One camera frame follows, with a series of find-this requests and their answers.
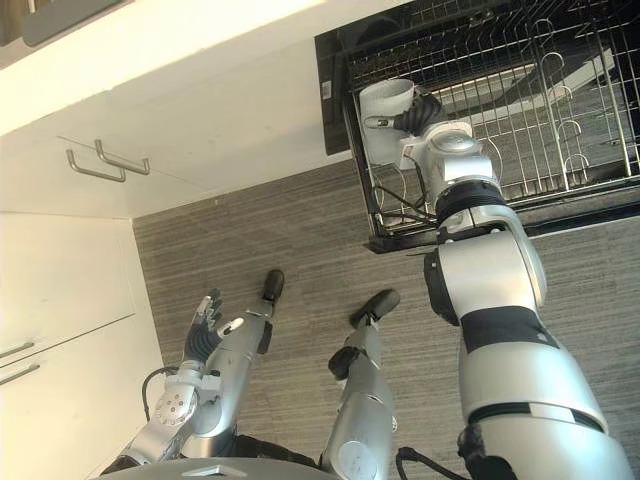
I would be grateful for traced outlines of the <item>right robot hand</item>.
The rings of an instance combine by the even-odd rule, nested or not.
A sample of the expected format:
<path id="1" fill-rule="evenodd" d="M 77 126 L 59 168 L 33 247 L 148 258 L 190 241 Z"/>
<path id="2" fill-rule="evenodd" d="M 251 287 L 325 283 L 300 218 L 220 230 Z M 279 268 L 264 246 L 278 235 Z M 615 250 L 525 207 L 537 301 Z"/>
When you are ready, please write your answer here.
<path id="1" fill-rule="evenodd" d="M 441 102 L 423 87 L 414 90 L 411 106 L 395 116 L 371 116 L 364 120 L 369 129 L 393 129 L 421 136 L 431 125 L 447 120 Z"/>

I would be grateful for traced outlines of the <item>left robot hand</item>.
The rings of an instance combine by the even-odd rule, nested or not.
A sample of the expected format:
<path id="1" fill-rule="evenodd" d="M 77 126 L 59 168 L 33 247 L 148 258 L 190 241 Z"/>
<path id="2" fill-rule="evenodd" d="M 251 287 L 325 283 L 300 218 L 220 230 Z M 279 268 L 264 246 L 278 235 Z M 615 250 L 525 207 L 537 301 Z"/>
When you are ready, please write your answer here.
<path id="1" fill-rule="evenodd" d="M 222 319 L 220 291 L 214 288 L 205 295 L 192 317 L 183 347 L 182 361 L 205 364 L 223 339 L 241 328 L 243 317 Z"/>

